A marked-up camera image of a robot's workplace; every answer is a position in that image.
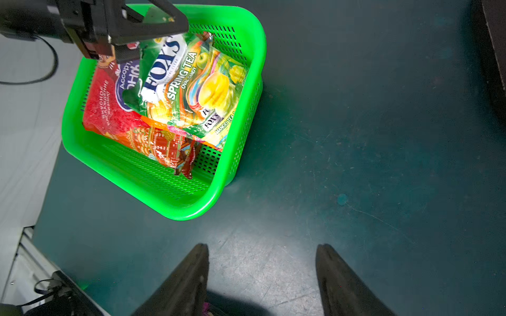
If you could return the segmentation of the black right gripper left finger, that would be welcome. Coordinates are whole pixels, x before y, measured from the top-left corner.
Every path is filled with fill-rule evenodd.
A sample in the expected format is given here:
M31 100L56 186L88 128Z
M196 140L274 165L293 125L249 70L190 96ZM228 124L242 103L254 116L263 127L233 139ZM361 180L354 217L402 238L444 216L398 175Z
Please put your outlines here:
M207 296L209 250L197 244L134 315L202 315Z

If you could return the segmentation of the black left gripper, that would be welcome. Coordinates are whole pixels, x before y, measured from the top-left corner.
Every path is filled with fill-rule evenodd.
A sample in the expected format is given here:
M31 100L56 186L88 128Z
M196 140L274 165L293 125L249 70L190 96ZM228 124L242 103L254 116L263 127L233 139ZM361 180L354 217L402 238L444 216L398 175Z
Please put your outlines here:
M75 44L88 59L113 55L114 48L118 63L139 60L138 44L128 43L186 33L189 29L187 17L172 3L150 2L174 21L131 22L125 18L129 11L125 1L58 1L57 20L63 27L60 37L64 42Z

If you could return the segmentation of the green Fox's candy bag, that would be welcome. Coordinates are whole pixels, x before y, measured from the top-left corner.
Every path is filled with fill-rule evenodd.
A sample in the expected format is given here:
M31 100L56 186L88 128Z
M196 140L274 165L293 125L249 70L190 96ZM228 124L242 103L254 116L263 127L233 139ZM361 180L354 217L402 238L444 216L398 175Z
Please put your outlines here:
M201 34L141 43L139 79L123 101L175 134L223 150L248 67Z

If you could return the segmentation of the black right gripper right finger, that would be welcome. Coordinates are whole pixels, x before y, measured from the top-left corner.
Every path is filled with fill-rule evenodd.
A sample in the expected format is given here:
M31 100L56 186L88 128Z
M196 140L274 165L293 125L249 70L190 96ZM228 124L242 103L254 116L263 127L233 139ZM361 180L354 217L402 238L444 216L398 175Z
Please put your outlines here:
M324 315L394 315L329 244L316 250Z

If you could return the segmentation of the red Konfety candy bag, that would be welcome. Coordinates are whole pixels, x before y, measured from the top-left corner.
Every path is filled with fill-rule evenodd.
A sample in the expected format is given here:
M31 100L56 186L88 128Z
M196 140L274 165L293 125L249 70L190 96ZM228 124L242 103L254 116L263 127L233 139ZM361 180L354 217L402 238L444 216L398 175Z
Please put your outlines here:
M138 114L123 101L123 92L136 86L139 74L138 61L118 63L114 56L99 56L83 126L191 179L200 145Z

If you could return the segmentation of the green plastic basket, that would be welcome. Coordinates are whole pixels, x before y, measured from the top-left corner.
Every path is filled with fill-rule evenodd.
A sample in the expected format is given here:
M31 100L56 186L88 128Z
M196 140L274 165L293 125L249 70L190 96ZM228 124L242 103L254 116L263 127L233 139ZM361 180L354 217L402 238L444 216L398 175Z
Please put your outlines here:
M267 39L261 22L242 7L179 5L192 31L209 31L217 47L246 63L249 73L223 151L204 147L193 178L113 140L85 130L82 118L97 63L81 60L62 119L62 142L69 154L159 214L175 221L200 217L234 179L263 89Z

